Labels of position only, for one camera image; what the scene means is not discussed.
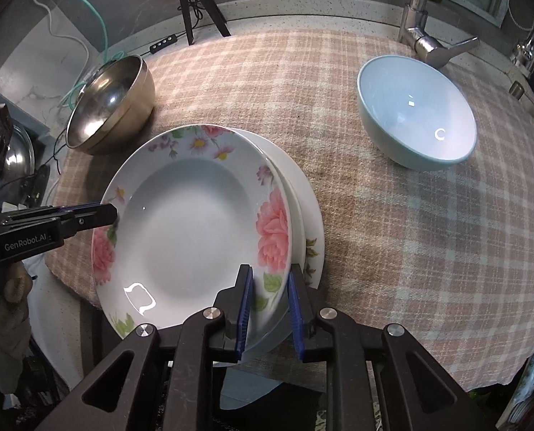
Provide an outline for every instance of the metal screw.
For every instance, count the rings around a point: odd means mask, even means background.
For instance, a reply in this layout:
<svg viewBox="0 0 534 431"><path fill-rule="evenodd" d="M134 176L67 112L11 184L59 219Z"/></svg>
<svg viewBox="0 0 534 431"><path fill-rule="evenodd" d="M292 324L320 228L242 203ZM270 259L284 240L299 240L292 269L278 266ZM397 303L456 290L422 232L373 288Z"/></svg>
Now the metal screw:
<svg viewBox="0 0 534 431"><path fill-rule="evenodd" d="M140 337L147 337L153 334L153 326L151 324L141 324L135 328L135 333Z"/></svg>
<svg viewBox="0 0 534 431"><path fill-rule="evenodd" d="M337 317L337 311L333 308L323 308L319 311L319 315L323 319L335 319Z"/></svg>
<svg viewBox="0 0 534 431"><path fill-rule="evenodd" d="M387 326L387 332L393 337L400 337L405 333L405 328L401 324L389 324Z"/></svg>
<svg viewBox="0 0 534 431"><path fill-rule="evenodd" d="M221 310L219 308L212 306L211 308L207 308L205 311L203 311L203 315L207 319L215 319L221 316Z"/></svg>

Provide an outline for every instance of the cloth towel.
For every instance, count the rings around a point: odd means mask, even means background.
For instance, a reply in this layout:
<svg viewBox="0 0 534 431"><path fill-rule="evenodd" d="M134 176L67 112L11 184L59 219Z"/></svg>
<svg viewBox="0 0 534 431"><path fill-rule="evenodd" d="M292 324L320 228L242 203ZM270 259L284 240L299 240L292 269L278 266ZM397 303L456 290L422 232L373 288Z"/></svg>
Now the cloth towel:
<svg viewBox="0 0 534 431"><path fill-rule="evenodd" d="M373 57L413 56L400 43L333 31L273 31L197 43L148 59L152 118L127 150L70 152L56 205L101 199L128 155L189 123L261 134L302 168L319 201L319 289L361 324L403 324L465 389L508 382L534 352L534 118L498 86L456 65L442 72L478 124L470 158L419 173L384 156L357 112L357 73ZM98 304L91 232L46 261ZM317 389L324 366L281 345L243 369Z"/></svg>
<svg viewBox="0 0 534 431"><path fill-rule="evenodd" d="M0 295L0 392L12 394L31 336L26 298L32 281L22 263L10 266L6 278L4 295Z"/></svg>

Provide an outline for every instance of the white plate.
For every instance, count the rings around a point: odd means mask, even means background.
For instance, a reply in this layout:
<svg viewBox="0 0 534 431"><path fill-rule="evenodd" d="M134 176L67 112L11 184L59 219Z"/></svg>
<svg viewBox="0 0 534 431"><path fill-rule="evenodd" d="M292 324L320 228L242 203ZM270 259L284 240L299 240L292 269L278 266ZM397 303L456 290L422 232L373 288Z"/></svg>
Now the white plate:
<svg viewBox="0 0 534 431"><path fill-rule="evenodd" d="M283 189L289 202L289 212L291 213L291 227L293 228L293 241L291 244L291 264L299 264L301 270L305 267L305 251L307 250L307 240L305 239L305 225L303 223L303 214L297 193L285 175L277 168L277 165L271 161L279 173L279 178L283 184Z"/></svg>
<svg viewBox="0 0 534 431"><path fill-rule="evenodd" d="M160 134L125 161L101 202L119 218L93 232L96 290L122 338L212 306L240 264L255 280L248 345L265 335L285 291L292 226L278 173L249 140L214 125Z"/></svg>
<svg viewBox="0 0 534 431"><path fill-rule="evenodd" d="M299 201L305 228L306 252L303 274L307 285L317 288L323 272L325 234L319 202L311 188L309 180L301 170L301 167L299 167L299 165L297 165L282 148L271 142L269 139L251 133L250 131L237 128L233 128L233 130L244 135L247 139L252 141L253 144L265 152L280 172L280 176L284 176L286 181L292 184ZM259 343L245 349L241 359L242 362L264 355L289 336L291 333L291 325L289 324L288 315L286 315L286 307L287 304L285 298L277 312L273 315L273 319L275 320L279 318L281 319L280 322L272 330L269 330L267 335L264 336ZM283 318L279 317L281 310L285 313Z"/></svg>

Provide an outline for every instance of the faucet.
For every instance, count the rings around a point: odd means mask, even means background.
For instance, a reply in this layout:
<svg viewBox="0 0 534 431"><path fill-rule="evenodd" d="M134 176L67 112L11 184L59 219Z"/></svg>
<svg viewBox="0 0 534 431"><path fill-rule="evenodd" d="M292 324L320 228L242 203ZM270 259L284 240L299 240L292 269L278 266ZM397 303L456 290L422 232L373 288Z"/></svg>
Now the faucet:
<svg viewBox="0 0 534 431"><path fill-rule="evenodd" d="M399 27L399 42L409 45L427 65L442 68L451 58L479 45L479 38L473 37L450 47L443 47L437 39L424 31L429 15L424 9L426 5L427 0L411 0L405 3Z"/></svg>
<svg viewBox="0 0 534 431"><path fill-rule="evenodd" d="M510 60L528 79L534 71L534 22L526 40L518 42L512 50Z"/></svg>

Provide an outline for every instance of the stainless steel bowl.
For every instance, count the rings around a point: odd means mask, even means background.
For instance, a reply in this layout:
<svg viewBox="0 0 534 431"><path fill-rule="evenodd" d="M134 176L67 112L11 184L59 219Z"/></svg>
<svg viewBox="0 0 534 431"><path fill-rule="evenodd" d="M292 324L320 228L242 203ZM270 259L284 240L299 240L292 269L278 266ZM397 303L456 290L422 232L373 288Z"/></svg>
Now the stainless steel bowl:
<svg viewBox="0 0 534 431"><path fill-rule="evenodd" d="M4 168L0 177L0 205L3 201L11 204L23 203L24 180L35 172L33 144L22 126L13 125L12 137L5 154Z"/></svg>
<svg viewBox="0 0 534 431"><path fill-rule="evenodd" d="M105 65L79 95L66 132L68 147L90 155L114 152L141 130L155 95L153 77L141 57Z"/></svg>

